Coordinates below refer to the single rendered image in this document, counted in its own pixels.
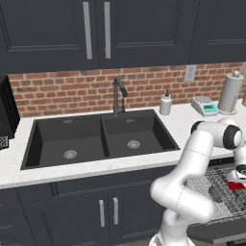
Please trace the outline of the red bowl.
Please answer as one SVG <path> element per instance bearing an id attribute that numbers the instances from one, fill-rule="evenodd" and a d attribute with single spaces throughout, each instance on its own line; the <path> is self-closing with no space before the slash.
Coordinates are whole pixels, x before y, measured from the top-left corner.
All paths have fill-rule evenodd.
<path id="1" fill-rule="evenodd" d="M 246 183 L 228 182 L 227 186 L 229 190 L 240 190 L 246 188 Z"/>

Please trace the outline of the black countertop appliance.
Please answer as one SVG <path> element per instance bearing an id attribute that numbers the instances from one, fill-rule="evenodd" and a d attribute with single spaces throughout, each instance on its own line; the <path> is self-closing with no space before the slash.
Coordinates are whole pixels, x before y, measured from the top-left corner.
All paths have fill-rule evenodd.
<path id="1" fill-rule="evenodd" d="M 0 75 L 0 150 L 9 147 L 20 121 L 9 77 Z"/>

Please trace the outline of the dark grey rack basket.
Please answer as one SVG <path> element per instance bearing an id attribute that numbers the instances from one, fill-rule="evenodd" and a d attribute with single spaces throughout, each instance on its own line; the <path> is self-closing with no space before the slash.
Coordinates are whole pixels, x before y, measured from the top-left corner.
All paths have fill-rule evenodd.
<path id="1" fill-rule="evenodd" d="M 212 201 L 215 203 L 222 203 L 223 202 L 218 191 L 215 189 L 215 187 L 213 185 L 209 188 L 209 196 L 211 197 Z"/>

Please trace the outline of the dark panel under sink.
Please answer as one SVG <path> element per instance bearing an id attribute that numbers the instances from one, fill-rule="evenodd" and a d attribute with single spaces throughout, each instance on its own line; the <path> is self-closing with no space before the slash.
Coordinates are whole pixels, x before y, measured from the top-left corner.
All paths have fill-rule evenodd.
<path id="1" fill-rule="evenodd" d="M 75 180 L 51 183 L 55 196 L 91 192 L 115 186 L 136 185 L 151 182 L 154 179 L 154 169 L 143 169 L 130 172 L 115 173 L 102 176 L 87 177 Z"/>

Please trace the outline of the white paper towel roll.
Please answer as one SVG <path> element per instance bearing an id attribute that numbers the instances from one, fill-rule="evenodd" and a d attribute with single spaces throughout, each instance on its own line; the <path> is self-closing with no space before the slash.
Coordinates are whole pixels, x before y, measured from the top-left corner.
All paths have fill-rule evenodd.
<path id="1" fill-rule="evenodd" d="M 226 75 L 217 106 L 220 113 L 227 115 L 236 114 L 235 105 L 243 82 L 244 77 L 237 70 Z"/>

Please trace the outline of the black double sink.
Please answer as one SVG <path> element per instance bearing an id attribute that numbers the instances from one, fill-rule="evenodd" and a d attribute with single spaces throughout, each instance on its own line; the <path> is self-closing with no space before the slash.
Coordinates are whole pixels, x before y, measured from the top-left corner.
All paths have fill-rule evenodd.
<path id="1" fill-rule="evenodd" d="M 177 151 L 153 110 L 36 120 L 21 168 L 35 169 Z"/>

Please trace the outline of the dark drawer stack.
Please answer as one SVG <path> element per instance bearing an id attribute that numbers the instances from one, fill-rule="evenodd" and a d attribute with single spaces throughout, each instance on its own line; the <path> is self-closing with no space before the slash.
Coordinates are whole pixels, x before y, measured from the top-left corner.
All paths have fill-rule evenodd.
<path id="1" fill-rule="evenodd" d="M 14 188 L 0 189 L 0 246 L 37 246 Z"/>

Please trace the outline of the dark base cupboard door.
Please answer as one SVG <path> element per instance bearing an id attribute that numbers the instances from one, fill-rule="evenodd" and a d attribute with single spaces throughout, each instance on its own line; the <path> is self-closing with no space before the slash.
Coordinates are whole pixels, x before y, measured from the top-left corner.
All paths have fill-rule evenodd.
<path id="1" fill-rule="evenodd" d="M 113 222 L 113 197 L 118 199 L 118 225 Z M 120 188 L 109 193 L 110 244 L 151 238 L 160 228 L 164 208 L 150 196 L 150 184 Z"/>
<path id="2" fill-rule="evenodd" d="M 108 196 L 77 195 L 40 201 L 19 195 L 37 246 L 110 246 Z M 101 227 L 99 200 L 104 200 Z"/>

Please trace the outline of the white kitchen scale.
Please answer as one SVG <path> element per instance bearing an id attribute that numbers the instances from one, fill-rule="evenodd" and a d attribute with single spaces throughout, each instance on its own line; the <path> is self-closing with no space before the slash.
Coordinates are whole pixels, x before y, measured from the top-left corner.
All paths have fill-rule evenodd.
<path id="1" fill-rule="evenodd" d="M 194 97 L 192 99 L 191 106 L 203 117 L 215 116 L 218 113 L 216 105 L 208 96 Z"/>

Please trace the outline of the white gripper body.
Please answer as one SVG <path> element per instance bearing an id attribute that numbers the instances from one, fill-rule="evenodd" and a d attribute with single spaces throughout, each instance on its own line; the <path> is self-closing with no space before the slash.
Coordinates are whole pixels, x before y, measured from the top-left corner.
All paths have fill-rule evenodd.
<path id="1" fill-rule="evenodd" d="M 236 170 L 232 170 L 227 175 L 227 181 L 245 185 L 246 184 L 246 175 L 243 175 Z"/>

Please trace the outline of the black sink tap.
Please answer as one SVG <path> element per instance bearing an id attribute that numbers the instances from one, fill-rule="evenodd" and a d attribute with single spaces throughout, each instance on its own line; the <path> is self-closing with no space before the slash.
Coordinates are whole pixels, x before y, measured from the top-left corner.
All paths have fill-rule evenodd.
<path id="1" fill-rule="evenodd" d="M 125 105 L 121 104 L 118 105 L 118 88 L 120 88 L 121 93 L 122 93 L 122 99 L 124 99 L 128 96 L 127 89 L 125 86 L 122 84 L 121 80 L 119 77 L 115 77 L 113 81 L 113 115 L 117 116 L 119 113 L 125 111 Z"/>

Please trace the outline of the dark wall cupboard door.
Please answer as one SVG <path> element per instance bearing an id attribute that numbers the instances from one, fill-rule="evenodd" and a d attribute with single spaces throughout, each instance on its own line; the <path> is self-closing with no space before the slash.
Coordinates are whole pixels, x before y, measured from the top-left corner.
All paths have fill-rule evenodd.
<path id="1" fill-rule="evenodd" d="M 83 2 L 89 3 L 92 60 Z M 0 0 L 0 74 L 97 67 L 95 0 Z"/>
<path id="2" fill-rule="evenodd" d="M 104 2 L 111 3 L 111 58 Z M 96 0 L 99 67 L 187 64 L 199 0 Z"/>
<path id="3" fill-rule="evenodd" d="M 189 62 L 246 62 L 246 0 L 200 0 Z"/>

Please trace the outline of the dark dishwasher door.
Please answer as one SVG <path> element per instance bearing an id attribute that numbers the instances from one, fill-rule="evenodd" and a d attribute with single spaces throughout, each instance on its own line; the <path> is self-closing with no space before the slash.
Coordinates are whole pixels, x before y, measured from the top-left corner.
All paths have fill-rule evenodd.
<path id="1" fill-rule="evenodd" d="M 198 225 L 187 229 L 191 239 L 211 244 L 220 244 L 246 238 L 246 219 L 216 223 L 212 225 Z"/>

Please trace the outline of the white wall socket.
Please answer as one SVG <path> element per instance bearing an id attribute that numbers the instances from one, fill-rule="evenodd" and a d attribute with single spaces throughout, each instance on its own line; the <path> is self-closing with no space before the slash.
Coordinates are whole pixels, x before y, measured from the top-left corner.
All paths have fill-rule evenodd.
<path id="1" fill-rule="evenodd" d="M 193 81 L 195 77 L 195 71 L 196 71 L 196 65 L 195 64 L 189 64 L 186 67 L 186 71 L 184 74 L 184 79 L 186 81 Z"/>

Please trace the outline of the white soap dispenser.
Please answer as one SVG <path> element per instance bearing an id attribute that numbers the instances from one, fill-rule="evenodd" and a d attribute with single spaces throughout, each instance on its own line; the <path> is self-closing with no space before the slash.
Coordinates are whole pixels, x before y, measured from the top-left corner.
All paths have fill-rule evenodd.
<path id="1" fill-rule="evenodd" d="M 160 114 L 168 115 L 171 109 L 172 99 L 169 94 L 169 90 L 167 89 L 165 93 L 160 98 Z"/>

